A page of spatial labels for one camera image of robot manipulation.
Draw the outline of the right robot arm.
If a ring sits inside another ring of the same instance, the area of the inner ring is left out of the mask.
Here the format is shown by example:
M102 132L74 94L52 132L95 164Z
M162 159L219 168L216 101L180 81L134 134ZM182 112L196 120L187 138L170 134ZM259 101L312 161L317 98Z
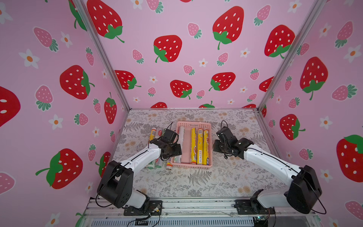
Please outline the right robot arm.
M302 214L308 214L313 210L322 195L322 189L312 167L308 165L299 167L284 161L267 153L247 138L238 140L226 126L216 134L218 138L213 144L214 152L252 162L286 185L285 188L277 190L260 189L253 194L246 205L240 205L240 208L254 214L261 214L270 208L288 206Z

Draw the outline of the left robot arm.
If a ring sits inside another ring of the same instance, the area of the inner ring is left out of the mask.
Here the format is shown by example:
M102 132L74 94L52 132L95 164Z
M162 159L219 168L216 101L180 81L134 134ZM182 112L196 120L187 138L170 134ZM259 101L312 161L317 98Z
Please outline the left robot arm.
M111 161L97 188L97 196L106 199L116 208L133 207L138 210L149 208L150 198L133 189L134 176L156 159L168 160L182 154L178 143L179 134L166 129L164 134L152 139L147 146L132 157L121 162Z

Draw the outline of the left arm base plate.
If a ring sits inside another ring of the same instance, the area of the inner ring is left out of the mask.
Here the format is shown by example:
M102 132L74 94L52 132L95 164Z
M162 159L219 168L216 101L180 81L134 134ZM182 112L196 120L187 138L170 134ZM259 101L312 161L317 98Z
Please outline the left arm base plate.
M132 206L127 206L124 209L124 216L148 216L152 214L152 216L157 215L156 212L161 212L163 206L162 200L151 200L146 201L141 208L135 208Z

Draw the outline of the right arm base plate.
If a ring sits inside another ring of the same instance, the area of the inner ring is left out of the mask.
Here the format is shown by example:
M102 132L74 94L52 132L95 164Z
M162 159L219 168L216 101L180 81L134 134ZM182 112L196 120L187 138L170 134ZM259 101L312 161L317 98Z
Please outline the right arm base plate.
M233 206L239 215L274 215L273 208L264 208L257 201L250 199L235 200Z

